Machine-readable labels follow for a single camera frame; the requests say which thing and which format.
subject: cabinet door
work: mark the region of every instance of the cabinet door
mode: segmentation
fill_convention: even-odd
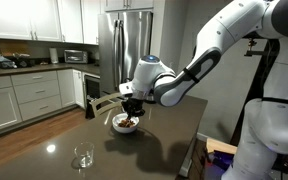
[[[30,2],[34,39],[41,41],[62,41],[57,1],[30,0]]]
[[[128,9],[153,8],[153,0],[127,0]]]
[[[63,41],[83,43],[80,0],[58,0]]]
[[[127,9],[127,0],[106,0],[105,11]]]
[[[73,70],[75,103],[84,108],[84,91],[81,71]]]
[[[0,0],[0,38],[31,40],[29,1]]]
[[[60,94],[62,99],[62,107],[75,104],[73,70],[57,71],[58,83],[60,85]]]
[[[98,44],[100,0],[82,0],[84,44]]]
[[[13,88],[0,89],[0,129],[21,121]]]

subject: refrigerator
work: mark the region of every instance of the refrigerator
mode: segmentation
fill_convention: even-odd
[[[131,81],[138,60],[149,54],[152,16],[149,11],[98,16],[101,96]]]

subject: white bowl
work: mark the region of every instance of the white bowl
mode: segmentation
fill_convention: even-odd
[[[122,113],[122,114],[118,114],[116,116],[114,116],[114,118],[112,119],[112,124],[113,124],[113,128],[120,133],[131,133],[133,131],[135,131],[137,129],[138,123],[139,123],[139,119],[138,117],[132,117],[131,121],[133,121],[135,124],[132,127],[119,127],[118,123],[120,123],[122,120],[125,120],[127,118],[127,114],[126,113]]]

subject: backsplash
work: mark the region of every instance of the backsplash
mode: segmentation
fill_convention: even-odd
[[[60,43],[60,42],[43,42],[43,41],[26,41],[28,52],[31,59],[50,58],[49,48],[56,48],[59,58],[64,57],[64,50],[74,49],[89,52],[89,57],[95,59],[95,54],[98,52],[97,45],[75,44],[75,43]]]

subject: dark countertop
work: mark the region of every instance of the dark countertop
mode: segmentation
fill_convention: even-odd
[[[43,72],[43,71],[54,71],[63,69],[76,69],[79,71],[100,76],[100,68],[98,66],[94,66],[94,64],[66,64],[66,63],[35,65],[33,67],[17,68],[17,69],[0,68],[0,76]]]
[[[1,165],[0,180],[175,179],[206,104],[189,96],[174,107],[144,104],[146,113],[131,134],[113,129],[120,108],[112,109]],[[79,169],[74,148],[85,141],[95,145],[94,164]],[[49,145],[55,145],[53,153]]]

